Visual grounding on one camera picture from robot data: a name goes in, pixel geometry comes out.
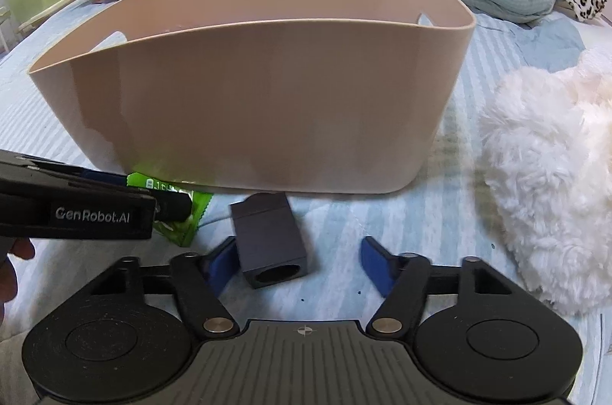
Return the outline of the person's hand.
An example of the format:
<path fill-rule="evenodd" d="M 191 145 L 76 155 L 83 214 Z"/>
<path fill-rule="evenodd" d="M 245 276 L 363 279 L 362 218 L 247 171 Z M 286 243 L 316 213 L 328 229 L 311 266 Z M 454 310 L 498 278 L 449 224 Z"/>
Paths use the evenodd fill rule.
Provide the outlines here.
<path fill-rule="evenodd" d="M 35 257 L 35 248 L 29 238 L 19 238 L 13 243 L 9 254 L 21 260 L 31 260 Z M 18 294 L 18 278 L 13 263 L 6 259 L 0 269 L 0 320 L 4 320 L 5 305 L 16 298 Z"/>

